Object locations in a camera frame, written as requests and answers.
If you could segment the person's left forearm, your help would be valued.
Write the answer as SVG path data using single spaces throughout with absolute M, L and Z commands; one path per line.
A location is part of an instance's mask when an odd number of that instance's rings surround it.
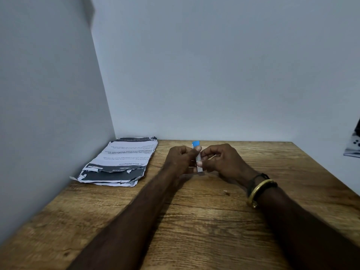
M 187 169 L 164 165 L 66 270 L 135 270 L 152 226 Z

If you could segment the gold bangle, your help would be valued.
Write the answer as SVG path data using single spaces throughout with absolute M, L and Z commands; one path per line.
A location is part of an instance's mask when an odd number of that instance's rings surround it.
M 252 184 L 247 189 L 247 205 L 250 208 L 255 209 L 258 206 L 257 199 L 260 197 L 263 192 L 269 188 L 277 187 L 278 184 L 272 179 L 266 179 L 254 186 Z

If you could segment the black wrist band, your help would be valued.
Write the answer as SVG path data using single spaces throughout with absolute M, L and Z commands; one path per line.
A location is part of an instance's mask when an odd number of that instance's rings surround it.
M 250 179 L 246 184 L 246 195 L 249 198 L 252 192 L 254 191 L 255 187 L 259 185 L 260 182 L 263 182 L 265 180 L 269 180 L 267 174 L 260 173 L 256 175 L 254 178 Z

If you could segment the person's right hand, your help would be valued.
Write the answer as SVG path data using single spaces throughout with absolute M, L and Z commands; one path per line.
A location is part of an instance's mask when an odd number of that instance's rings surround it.
M 259 173 L 250 167 L 230 144 L 211 145 L 202 150 L 202 159 L 218 158 L 216 168 L 202 168 L 207 172 L 218 172 L 228 182 L 246 187 L 247 182 Z

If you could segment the black and white printed object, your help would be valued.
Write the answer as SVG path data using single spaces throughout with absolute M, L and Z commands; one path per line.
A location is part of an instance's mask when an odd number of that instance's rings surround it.
M 360 119 L 343 153 L 344 156 L 360 158 Z

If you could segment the person's left hand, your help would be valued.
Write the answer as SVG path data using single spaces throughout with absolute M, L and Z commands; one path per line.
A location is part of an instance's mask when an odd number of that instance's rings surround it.
M 184 155 L 184 146 L 175 146 L 169 150 L 162 171 L 173 178 L 197 173 L 196 160 L 187 160 Z

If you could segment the stack of torn printed papers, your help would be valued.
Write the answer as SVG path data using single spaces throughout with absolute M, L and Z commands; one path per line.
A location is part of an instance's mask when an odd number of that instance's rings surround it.
M 144 176 L 158 145 L 156 137 L 125 137 L 111 141 L 71 180 L 99 186 L 134 187 Z

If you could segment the white tube with blue cap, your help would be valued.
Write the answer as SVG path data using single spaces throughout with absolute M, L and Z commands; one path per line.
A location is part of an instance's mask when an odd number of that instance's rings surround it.
M 192 149 L 195 149 L 196 147 L 200 146 L 200 141 L 193 141 L 192 142 Z M 196 156 L 196 169 L 197 169 L 197 173 L 202 173 L 203 172 L 203 168 L 198 166 L 198 162 L 201 161 L 201 155 L 200 153 Z

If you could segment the person's right forearm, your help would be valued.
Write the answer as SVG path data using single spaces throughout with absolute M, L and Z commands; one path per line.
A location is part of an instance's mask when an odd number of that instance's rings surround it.
M 256 201 L 294 269 L 360 270 L 360 247 L 280 187 L 262 191 Z

